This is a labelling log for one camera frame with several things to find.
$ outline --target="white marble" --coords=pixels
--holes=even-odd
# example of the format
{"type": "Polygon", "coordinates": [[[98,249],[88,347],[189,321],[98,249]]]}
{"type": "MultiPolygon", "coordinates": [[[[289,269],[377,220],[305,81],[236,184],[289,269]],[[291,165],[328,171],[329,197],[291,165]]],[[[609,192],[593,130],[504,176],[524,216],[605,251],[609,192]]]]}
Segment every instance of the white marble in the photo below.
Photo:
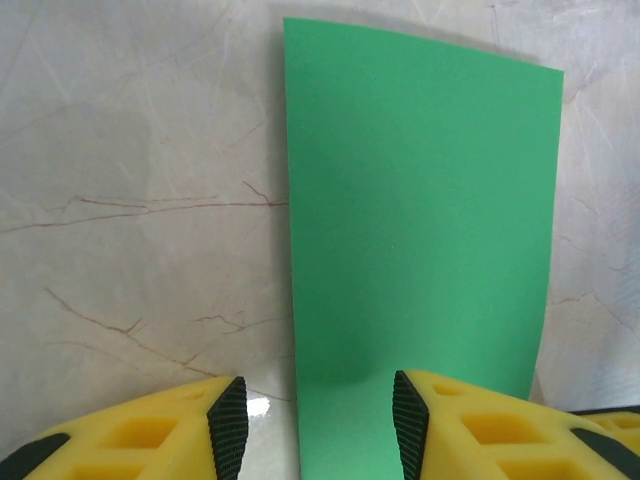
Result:
{"type": "Polygon", "coordinates": [[[566,72],[548,403],[640,403],[635,0],[0,0],[0,456],[243,374],[241,478],[297,479],[282,17],[566,72]]]}

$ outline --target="marble wall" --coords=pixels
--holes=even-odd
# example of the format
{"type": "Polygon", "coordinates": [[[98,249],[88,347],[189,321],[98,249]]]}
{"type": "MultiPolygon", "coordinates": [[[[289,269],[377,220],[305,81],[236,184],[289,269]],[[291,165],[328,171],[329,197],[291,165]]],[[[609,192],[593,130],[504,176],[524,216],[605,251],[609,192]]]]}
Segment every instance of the marble wall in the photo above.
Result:
{"type": "Polygon", "coordinates": [[[0,0],[0,452],[243,374],[241,478],[298,478],[285,15],[566,72],[540,387],[640,403],[636,1],[0,0]]]}

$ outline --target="yellow plastic part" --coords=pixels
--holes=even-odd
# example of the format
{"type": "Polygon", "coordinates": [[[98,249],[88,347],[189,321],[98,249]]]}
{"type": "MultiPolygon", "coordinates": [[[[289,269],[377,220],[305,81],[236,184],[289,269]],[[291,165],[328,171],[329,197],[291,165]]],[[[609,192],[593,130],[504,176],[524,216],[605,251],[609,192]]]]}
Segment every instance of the yellow plastic part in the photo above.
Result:
{"type": "Polygon", "coordinates": [[[626,480],[570,431],[586,418],[433,373],[406,371],[429,409],[420,480],[626,480]]]}
{"type": "Polygon", "coordinates": [[[71,436],[26,480],[216,479],[207,411],[230,385],[218,377],[58,425],[71,436]]]}
{"type": "Polygon", "coordinates": [[[640,455],[640,413],[610,412],[584,415],[607,430],[613,438],[640,455]]]}

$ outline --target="black rubber pad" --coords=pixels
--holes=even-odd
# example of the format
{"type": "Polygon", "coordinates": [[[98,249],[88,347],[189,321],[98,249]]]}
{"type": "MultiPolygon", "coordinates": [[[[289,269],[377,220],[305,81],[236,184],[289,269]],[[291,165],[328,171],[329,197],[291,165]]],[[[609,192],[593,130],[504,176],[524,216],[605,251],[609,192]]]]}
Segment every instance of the black rubber pad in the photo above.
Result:
{"type": "Polygon", "coordinates": [[[640,457],[622,443],[584,428],[573,428],[571,432],[629,480],[640,480],[640,457]]]}
{"type": "Polygon", "coordinates": [[[396,372],[393,382],[393,425],[404,480],[419,480],[429,428],[429,408],[402,371],[396,372]]]}
{"type": "Polygon", "coordinates": [[[236,377],[207,412],[218,480],[236,480],[249,436],[247,387],[236,377]]]}
{"type": "Polygon", "coordinates": [[[0,462],[0,480],[22,480],[71,438],[56,433],[23,445],[0,462]]]}
{"type": "Polygon", "coordinates": [[[598,415],[600,413],[638,413],[640,414],[640,405],[632,405],[630,407],[613,407],[613,408],[599,408],[596,410],[578,410],[577,412],[569,412],[574,415],[598,415]]]}

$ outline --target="green paper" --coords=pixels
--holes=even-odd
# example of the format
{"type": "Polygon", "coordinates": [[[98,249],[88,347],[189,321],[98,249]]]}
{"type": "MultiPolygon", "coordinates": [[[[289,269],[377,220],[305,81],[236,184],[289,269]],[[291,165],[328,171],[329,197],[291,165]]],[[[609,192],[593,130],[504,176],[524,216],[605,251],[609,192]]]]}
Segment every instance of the green paper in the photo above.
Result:
{"type": "Polygon", "coordinates": [[[528,395],[562,73],[300,19],[285,51],[303,478],[400,479],[396,370],[528,395]]]}

